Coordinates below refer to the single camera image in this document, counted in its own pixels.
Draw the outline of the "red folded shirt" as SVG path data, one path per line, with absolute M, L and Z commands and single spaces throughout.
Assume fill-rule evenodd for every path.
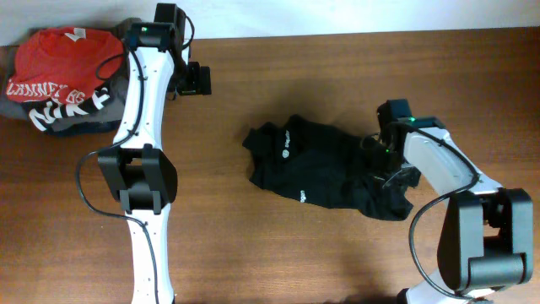
M 16 51 L 5 94 L 18 103 L 79 104 L 119 69 L 122 55 L 121 41 L 108 31 L 40 30 Z

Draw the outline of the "grey folded garment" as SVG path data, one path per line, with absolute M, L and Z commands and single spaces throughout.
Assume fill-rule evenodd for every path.
M 8 86 L 8 78 L 14 74 L 14 61 L 18 46 L 1 47 L 1 116 L 28 121 L 29 116 L 24 108 L 14 101 L 10 101 L 5 89 Z M 54 132 L 61 132 L 81 123 L 97 123 L 105 126 L 106 123 L 117 123 L 122 119 L 124 112 L 125 99 L 127 96 L 127 78 L 118 76 L 112 80 L 110 88 L 111 99 L 105 104 L 102 110 L 86 117 L 72 117 L 64 121 L 58 120 L 52 124 Z

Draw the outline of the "black white lettered shirt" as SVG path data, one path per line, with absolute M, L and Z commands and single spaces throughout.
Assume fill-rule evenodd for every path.
M 60 104 L 52 99 L 22 104 L 29 120 L 42 132 L 61 132 L 83 123 L 118 121 L 115 98 L 106 87 L 94 91 L 78 104 Z

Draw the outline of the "black t-shirt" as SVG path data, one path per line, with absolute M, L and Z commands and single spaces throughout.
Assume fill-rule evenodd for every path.
M 251 129 L 242 145 L 254 165 L 250 181 L 281 197 L 384 221 L 403 221 L 413 209 L 406 191 L 417 186 L 419 172 L 401 169 L 373 138 L 295 114 L 283 126 Z

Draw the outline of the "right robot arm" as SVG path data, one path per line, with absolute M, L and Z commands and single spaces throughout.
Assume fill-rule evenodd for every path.
M 533 275 L 533 201 L 522 188 L 505 188 L 486 176 L 456 146 L 436 117 L 415 117 L 405 99 L 387 100 L 376 110 L 381 188 L 403 190 L 424 177 L 436 191 L 413 217 L 408 245 L 422 276 L 401 290 L 402 304 L 485 303 L 487 297 Z M 420 218 L 437 204 L 445 218 L 437 268 L 427 274 L 415 247 Z

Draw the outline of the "dark blue folded garment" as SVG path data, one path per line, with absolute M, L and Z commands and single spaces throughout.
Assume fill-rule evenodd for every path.
M 61 131 L 46 130 L 44 134 L 56 137 L 72 137 L 84 134 L 109 133 L 116 131 L 121 124 L 121 121 L 112 122 L 83 122 L 72 125 Z

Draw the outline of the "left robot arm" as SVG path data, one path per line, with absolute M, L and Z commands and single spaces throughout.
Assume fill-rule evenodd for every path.
M 174 3 L 127 31 L 128 88 L 120 127 L 98 165 L 121 205 L 132 244 L 134 303 L 172 303 L 167 228 L 178 175 L 165 156 L 162 121 L 173 95 L 211 95 L 210 68 L 191 61 L 194 25 Z

